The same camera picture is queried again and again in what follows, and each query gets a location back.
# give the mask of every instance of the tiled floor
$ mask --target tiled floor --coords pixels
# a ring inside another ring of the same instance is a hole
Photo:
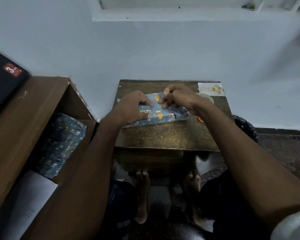
[[[300,136],[262,134],[260,144],[300,178]],[[201,176],[202,184],[219,176],[227,169],[227,166],[220,160],[217,165],[213,166],[216,167]],[[126,178],[131,181],[127,173],[120,170],[118,164],[116,167],[117,178]],[[135,221],[130,222],[127,227],[124,227],[127,230],[127,236],[124,239],[209,239],[209,232],[188,220],[189,207],[187,207],[178,179],[155,175],[150,175],[150,178],[148,219],[142,225],[138,225]]]

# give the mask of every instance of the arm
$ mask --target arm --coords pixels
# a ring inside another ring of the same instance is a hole
[[[101,225],[108,201],[112,153],[121,127],[151,118],[140,113],[139,102],[153,106],[142,92],[124,96],[100,122],[98,131],[74,175],[63,185],[47,220],[37,222],[31,239],[91,239]]]
[[[204,120],[242,194],[271,229],[300,211],[300,180],[220,109],[183,84],[170,85],[164,94],[163,108],[175,102]]]

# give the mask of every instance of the white sleeve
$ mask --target white sleeve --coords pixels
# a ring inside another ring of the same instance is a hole
[[[284,218],[273,230],[271,240],[300,240],[300,211]]]

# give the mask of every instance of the person's left hand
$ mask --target person's left hand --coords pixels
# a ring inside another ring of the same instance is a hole
[[[120,125],[131,124],[138,120],[146,120],[152,117],[151,114],[139,111],[139,102],[154,106],[153,102],[141,91],[134,91],[125,95],[120,102],[108,113]]]

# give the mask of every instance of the paper scrap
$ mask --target paper scrap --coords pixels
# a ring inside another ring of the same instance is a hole
[[[198,90],[200,93],[205,93],[209,96],[226,96],[221,82],[198,82]]]
[[[0,239],[19,240],[57,186],[36,172],[26,172],[0,209]]]

